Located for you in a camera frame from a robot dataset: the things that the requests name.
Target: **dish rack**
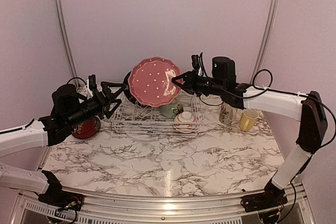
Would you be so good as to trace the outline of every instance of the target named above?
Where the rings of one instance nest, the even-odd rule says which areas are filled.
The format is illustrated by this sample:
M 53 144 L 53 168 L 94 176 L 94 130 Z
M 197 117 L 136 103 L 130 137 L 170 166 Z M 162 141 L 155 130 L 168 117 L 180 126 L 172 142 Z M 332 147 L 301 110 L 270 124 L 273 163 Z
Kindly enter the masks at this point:
M 131 103 L 121 94 L 121 104 L 110 119 L 116 133 L 157 134 L 157 135 L 196 135 L 204 121 L 200 100 L 182 91 L 178 96 L 184 111 L 191 112 L 195 122 L 174 122 L 160 113 L 160 108 L 141 107 Z

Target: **lilac wall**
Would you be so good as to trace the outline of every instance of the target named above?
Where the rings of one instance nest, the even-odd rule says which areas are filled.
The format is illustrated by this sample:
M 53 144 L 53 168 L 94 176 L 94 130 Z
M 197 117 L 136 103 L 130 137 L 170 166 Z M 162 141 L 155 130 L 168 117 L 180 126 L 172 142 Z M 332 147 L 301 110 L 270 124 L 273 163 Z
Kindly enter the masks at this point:
M 190 70 L 226 55 L 249 81 L 270 0 L 62 0 L 78 75 L 120 81 L 143 58 L 172 59 Z
M 0 0 L 0 129 L 50 113 L 51 93 L 70 78 L 54 0 Z M 41 149 L 1 162 L 36 169 Z M 0 223 L 8 223 L 17 192 L 0 188 Z
M 336 0 L 280 0 L 263 67 L 274 74 L 274 87 L 309 92 L 317 90 L 334 112 L 336 84 Z M 299 124 L 268 115 L 267 119 L 288 155 L 298 136 Z M 329 119 L 325 141 L 334 131 Z M 336 142 L 316 153 L 303 174 L 303 184 L 318 224 L 336 222 Z

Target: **red plate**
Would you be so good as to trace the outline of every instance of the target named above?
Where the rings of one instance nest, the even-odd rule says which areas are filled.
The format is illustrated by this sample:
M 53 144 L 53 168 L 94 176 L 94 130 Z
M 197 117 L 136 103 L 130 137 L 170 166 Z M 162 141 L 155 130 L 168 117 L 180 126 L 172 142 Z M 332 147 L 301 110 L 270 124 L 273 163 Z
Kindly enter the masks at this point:
M 137 64 L 128 79 L 131 94 L 144 105 L 159 107 L 171 103 L 180 93 L 172 78 L 179 68 L 168 59 L 154 57 Z

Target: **marble countertop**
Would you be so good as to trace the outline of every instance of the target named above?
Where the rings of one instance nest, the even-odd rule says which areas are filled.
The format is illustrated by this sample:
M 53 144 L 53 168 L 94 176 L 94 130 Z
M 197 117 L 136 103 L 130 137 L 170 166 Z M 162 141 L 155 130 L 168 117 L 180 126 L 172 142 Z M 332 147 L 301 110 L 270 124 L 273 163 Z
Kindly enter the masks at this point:
M 216 104 L 218 98 L 205 98 Z M 262 114 L 250 132 L 202 104 L 197 136 L 117 134 L 111 122 L 88 140 L 54 146 L 44 166 L 66 187 L 137 196 L 209 196 L 262 189 L 284 159 Z

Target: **small bowl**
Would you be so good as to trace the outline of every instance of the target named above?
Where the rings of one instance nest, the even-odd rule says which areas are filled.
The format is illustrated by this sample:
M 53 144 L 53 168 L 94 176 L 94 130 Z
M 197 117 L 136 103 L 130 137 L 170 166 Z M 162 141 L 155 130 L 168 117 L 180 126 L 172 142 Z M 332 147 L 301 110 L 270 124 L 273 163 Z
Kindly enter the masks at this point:
M 175 122 L 179 124 L 174 124 L 175 129 L 177 129 L 181 133 L 192 133 L 195 131 L 194 124 L 186 124 L 186 123 L 195 123 L 196 118 L 189 111 L 184 111 L 181 114 L 178 114 L 174 119 Z
M 87 120 L 79 124 L 73 129 L 72 135 L 77 139 L 87 139 L 96 135 L 100 129 L 100 120 L 95 116 L 91 120 Z

